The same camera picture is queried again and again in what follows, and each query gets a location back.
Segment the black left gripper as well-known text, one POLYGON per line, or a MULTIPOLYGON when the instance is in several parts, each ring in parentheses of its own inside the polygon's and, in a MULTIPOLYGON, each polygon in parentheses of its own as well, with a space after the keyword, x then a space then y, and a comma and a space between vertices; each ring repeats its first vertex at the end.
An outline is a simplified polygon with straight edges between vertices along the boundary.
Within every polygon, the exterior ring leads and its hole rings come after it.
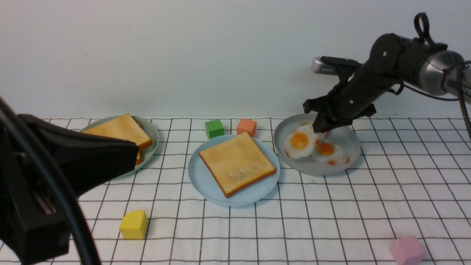
POLYGON ((66 211, 37 159, 59 167, 76 196, 131 172, 135 143, 68 130, 1 104, 1 240, 23 265, 66 255, 66 211))

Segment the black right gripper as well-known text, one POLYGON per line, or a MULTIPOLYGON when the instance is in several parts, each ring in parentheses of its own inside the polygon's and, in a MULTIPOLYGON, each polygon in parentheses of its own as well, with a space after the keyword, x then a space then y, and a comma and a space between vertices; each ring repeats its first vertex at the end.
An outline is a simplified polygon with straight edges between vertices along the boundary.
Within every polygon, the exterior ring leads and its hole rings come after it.
POLYGON ((391 73, 376 71, 371 63, 365 63, 350 77, 339 82, 325 96, 308 99, 303 103, 305 113, 316 112, 313 131, 326 133, 350 125, 350 121, 362 116, 371 116, 370 109, 384 93, 398 83, 391 73))

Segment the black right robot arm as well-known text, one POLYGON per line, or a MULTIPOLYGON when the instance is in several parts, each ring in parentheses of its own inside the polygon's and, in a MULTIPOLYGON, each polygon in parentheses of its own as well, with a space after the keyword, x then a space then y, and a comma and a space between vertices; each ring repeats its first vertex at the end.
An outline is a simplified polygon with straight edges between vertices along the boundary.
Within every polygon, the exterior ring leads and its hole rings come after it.
POLYGON ((320 57, 333 67, 339 82, 323 97, 308 99, 305 113, 316 112, 315 133, 352 125, 376 113, 374 102, 389 92, 399 95, 405 87, 431 98, 453 95, 458 101, 466 128, 470 129, 470 61, 424 37, 408 39, 388 33, 373 44, 363 64, 338 57, 320 57))

